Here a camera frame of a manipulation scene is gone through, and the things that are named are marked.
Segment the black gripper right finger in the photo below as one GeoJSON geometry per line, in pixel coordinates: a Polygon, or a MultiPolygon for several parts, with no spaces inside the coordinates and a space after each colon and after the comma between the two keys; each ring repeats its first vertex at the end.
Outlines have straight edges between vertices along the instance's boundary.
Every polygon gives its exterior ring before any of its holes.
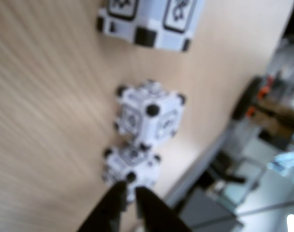
{"type": "Polygon", "coordinates": [[[144,222],[147,232],[190,232],[191,229],[153,191],[137,187],[137,216],[144,222]]]}

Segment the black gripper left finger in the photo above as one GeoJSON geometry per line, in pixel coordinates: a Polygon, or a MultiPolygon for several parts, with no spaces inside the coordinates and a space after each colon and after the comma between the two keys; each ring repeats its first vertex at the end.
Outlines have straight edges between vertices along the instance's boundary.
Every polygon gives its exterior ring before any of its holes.
{"type": "Polygon", "coordinates": [[[115,183],[88,214],[79,232],[118,232],[121,213],[126,210],[127,184],[115,183]]]}

